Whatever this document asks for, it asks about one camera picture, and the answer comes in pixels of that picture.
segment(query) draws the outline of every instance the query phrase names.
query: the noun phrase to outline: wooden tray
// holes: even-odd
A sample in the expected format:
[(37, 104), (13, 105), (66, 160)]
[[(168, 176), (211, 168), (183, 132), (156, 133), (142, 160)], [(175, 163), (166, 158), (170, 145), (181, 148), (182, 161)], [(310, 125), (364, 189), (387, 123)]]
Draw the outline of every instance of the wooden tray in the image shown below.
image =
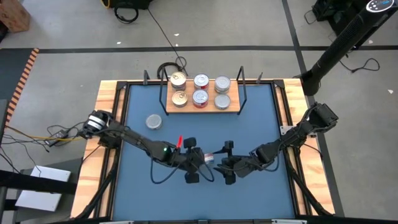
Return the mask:
[(229, 92), (227, 95), (231, 98), (231, 104), (226, 110), (219, 110), (214, 105), (214, 99), (218, 95), (218, 93), (214, 89), (215, 80), (211, 79), (209, 83), (209, 89), (207, 93), (209, 94), (209, 102), (205, 108), (196, 108), (192, 103), (192, 95), (195, 91), (195, 86), (193, 84), (193, 80), (187, 80), (187, 88), (185, 89), (185, 93), (188, 95), (188, 103), (183, 108), (178, 108), (174, 106), (172, 97), (175, 93), (175, 90), (172, 87), (170, 82), (167, 83), (167, 102), (166, 102), (166, 111), (168, 113), (232, 113), (239, 112), (241, 109), (241, 105), (239, 104), (239, 90), (238, 90), (238, 82), (236, 80), (231, 80), (231, 87), (229, 88)]

